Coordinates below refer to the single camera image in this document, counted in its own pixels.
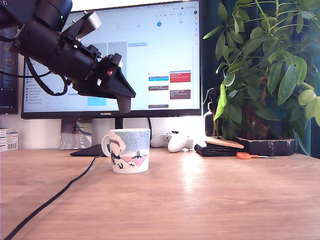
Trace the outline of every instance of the small box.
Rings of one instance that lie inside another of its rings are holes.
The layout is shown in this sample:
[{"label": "small box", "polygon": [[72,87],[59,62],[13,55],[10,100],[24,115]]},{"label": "small box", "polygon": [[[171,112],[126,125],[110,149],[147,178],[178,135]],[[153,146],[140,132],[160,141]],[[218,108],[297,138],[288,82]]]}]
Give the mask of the small box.
[{"label": "small box", "polygon": [[0,129],[0,152],[18,149],[18,130]]}]

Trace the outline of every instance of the wall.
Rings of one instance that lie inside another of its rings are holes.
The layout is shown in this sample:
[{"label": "wall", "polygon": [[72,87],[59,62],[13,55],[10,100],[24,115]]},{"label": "wall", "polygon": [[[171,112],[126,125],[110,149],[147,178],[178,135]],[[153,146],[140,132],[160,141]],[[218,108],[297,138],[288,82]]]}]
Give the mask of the wall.
[{"label": "wall", "polygon": [[[108,7],[127,6],[159,2],[156,0],[117,0],[108,1]],[[73,0],[73,11],[96,9],[101,5],[106,6],[105,0]],[[19,74],[23,74],[23,57],[19,56]],[[61,120],[59,119],[21,119],[23,81],[19,79],[19,114],[1,115],[2,128],[16,128],[19,132],[19,148],[21,149],[58,149],[60,142]],[[201,116],[152,118],[152,135],[179,131],[190,137],[200,138],[203,135],[203,121]],[[94,119],[92,143],[99,144],[104,135],[114,128],[113,119]],[[124,120],[124,128],[148,128],[145,118]]]}]

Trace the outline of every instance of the mug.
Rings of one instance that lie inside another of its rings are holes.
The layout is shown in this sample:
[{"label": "mug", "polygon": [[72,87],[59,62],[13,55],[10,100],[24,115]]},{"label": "mug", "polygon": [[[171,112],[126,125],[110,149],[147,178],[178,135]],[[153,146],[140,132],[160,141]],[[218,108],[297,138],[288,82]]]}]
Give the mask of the mug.
[{"label": "mug", "polygon": [[137,174],[148,170],[150,129],[112,129],[103,137],[101,147],[104,155],[111,157],[112,170],[117,174]]}]

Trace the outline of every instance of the white game controller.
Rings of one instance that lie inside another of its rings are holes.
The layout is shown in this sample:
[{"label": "white game controller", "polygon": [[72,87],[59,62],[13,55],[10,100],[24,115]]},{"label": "white game controller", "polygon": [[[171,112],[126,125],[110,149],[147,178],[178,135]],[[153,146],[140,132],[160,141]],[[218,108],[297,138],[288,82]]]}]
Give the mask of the white game controller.
[{"label": "white game controller", "polygon": [[150,142],[150,146],[152,148],[168,147],[169,152],[176,153],[182,149],[192,149],[194,147],[194,140],[188,136],[179,134],[178,131],[172,131],[172,133],[154,137]]}]

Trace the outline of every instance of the computer monitor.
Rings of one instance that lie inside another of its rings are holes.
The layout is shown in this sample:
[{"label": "computer monitor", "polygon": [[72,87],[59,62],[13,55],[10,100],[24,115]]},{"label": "computer monitor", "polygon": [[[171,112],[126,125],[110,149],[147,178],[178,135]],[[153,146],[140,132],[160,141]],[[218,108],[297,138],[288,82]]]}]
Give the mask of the computer monitor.
[{"label": "computer monitor", "polygon": [[[0,36],[13,39],[17,28],[10,27],[0,30]],[[0,42],[1,71],[18,75],[18,53],[10,52],[11,42]],[[0,114],[18,114],[18,78],[0,73]]]},{"label": "computer monitor", "polygon": [[[21,117],[134,118],[201,115],[201,58],[199,0],[96,9],[102,26],[81,39],[102,56],[122,55],[122,72],[136,92],[130,113],[120,113],[115,99],[80,96],[68,87],[66,95],[46,94],[32,78],[23,84]],[[72,12],[64,29],[82,12]],[[39,75],[48,69],[32,61]],[[30,71],[24,64],[24,74]],[[63,82],[53,73],[42,78],[61,92]]]}]

